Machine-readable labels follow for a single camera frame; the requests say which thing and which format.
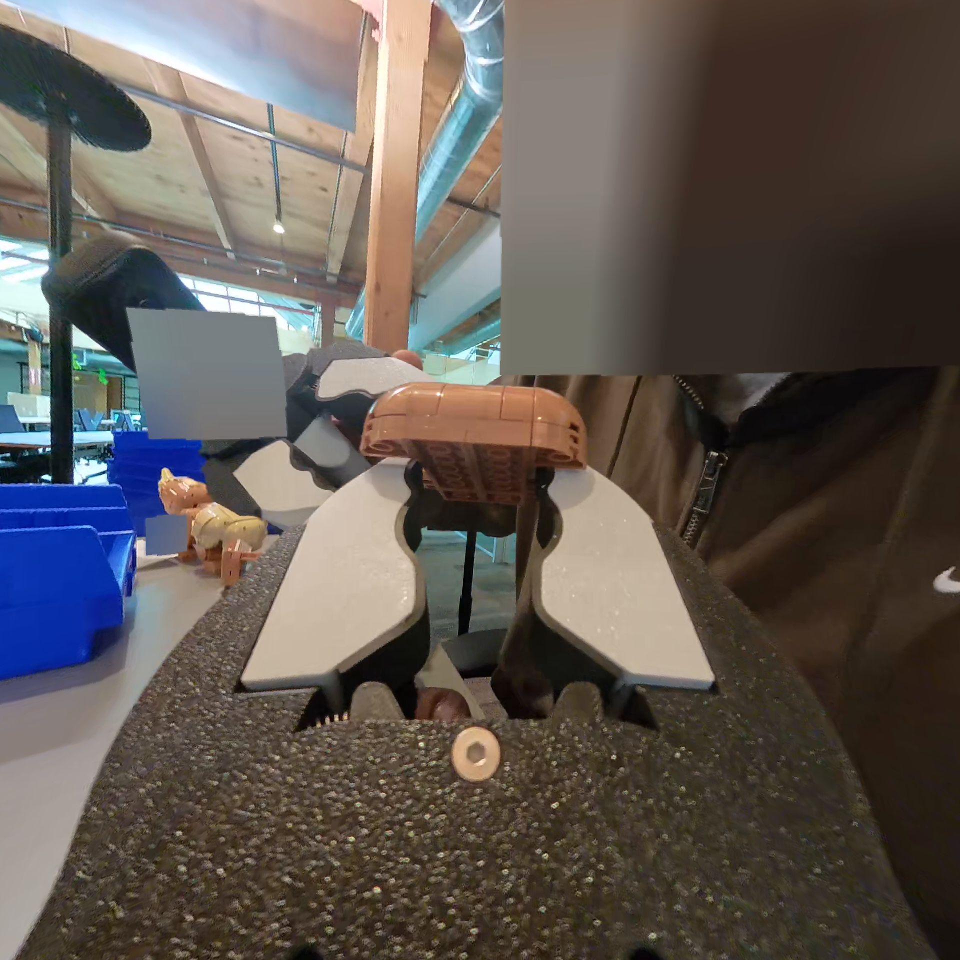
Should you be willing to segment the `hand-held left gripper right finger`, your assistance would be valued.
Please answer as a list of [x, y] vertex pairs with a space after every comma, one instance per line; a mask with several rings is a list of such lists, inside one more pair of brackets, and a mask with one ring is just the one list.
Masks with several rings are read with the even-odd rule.
[[538, 619], [616, 681], [708, 690], [715, 681], [654, 523], [591, 467], [545, 490], [558, 522], [532, 559]]

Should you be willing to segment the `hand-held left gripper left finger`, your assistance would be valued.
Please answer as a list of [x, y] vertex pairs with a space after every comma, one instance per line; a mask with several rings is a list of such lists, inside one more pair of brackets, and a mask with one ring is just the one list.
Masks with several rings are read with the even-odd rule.
[[247, 691], [322, 688], [415, 626], [426, 580], [404, 531], [407, 459], [333, 492], [306, 522], [241, 674]]

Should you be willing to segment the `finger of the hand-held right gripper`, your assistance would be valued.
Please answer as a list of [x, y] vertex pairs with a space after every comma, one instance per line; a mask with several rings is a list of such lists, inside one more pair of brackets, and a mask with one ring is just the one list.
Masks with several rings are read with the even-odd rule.
[[319, 375], [314, 397], [330, 405], [342, 398], [380, 396], [410, 383], [430, 383], [430, 375], [394, 356], [331, 360]]
[[290, 529], [306, 523], [332, 496], [311, 471], [294, 466], [290, 442], [276, 439], [246, 456], [232, 470], [234, 479], [268, 524]]

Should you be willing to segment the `brown lego assembly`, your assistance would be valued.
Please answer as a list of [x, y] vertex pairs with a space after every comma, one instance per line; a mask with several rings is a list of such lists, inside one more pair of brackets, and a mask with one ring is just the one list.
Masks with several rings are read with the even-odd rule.
[[418, 463], [423, 486], [447, 501], [518, 506], [537, 471], [587, 467], [587, 430], [552, 390], [420, 381], [373, 403], [359, 450]]

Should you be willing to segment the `large blue plastic bin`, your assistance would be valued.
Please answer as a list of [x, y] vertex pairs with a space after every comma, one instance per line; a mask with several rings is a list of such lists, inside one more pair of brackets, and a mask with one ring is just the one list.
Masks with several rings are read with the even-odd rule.
[[120, 486], [1, 486], [1, 679], [89, 662], [123, 625], [137, 531]]

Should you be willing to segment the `person's left hand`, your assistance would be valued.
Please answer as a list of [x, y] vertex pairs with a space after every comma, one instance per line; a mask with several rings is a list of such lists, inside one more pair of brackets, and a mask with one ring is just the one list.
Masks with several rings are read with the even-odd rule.
[[466, 697], [449, 688], [423, 687], [416, 691], [414, 720], [457, 723], [469, 721], [472, 711]]

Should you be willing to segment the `stacked blue plastic bins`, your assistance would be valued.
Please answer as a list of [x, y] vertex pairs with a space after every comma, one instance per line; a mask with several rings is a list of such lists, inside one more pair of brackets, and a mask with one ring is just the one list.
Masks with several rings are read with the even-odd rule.
[[146, 536], [146, 520], [164, 514], [159, 494], [162, 470], [174, 476], [205, 481], [202, 442], [194, 439], [150, 439], [142, 431], [118, 431], [113, 435], [107, 481], [119, 486], [138, 538]]

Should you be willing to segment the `brown hooded jacket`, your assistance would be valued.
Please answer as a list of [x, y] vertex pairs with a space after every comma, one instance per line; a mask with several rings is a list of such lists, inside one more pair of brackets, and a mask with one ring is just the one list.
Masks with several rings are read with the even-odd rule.
[[590, 465], [764, 624], [958, 958], [958, 367], [503, 381], [571, 402]]

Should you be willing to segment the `wooden pillar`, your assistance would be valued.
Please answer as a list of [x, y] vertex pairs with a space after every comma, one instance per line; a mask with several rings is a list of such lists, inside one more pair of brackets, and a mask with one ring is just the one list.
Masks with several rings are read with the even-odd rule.
[[413, 294], [424, 75], [432, 4], [371, 2], [379, 40], [366, 245], [364, 341], [407, 348]]

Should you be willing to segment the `silver ventilation duct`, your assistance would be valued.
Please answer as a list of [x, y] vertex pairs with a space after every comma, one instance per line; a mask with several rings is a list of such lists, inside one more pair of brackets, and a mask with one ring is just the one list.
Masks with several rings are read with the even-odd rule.
[[[379, 14], [370, 12], [371, 3], [358, 5], [379, 28]], [[455, 27], [464, 60], [452, 99], [426, 150], [419, 153], [414, 251], [498, 122], [503, 106], [505, 2], [450, 1], [436, 2], [436, 6]], [[345, 327], [348, 337], [362, 341], [365, 288], [366, 283]]]

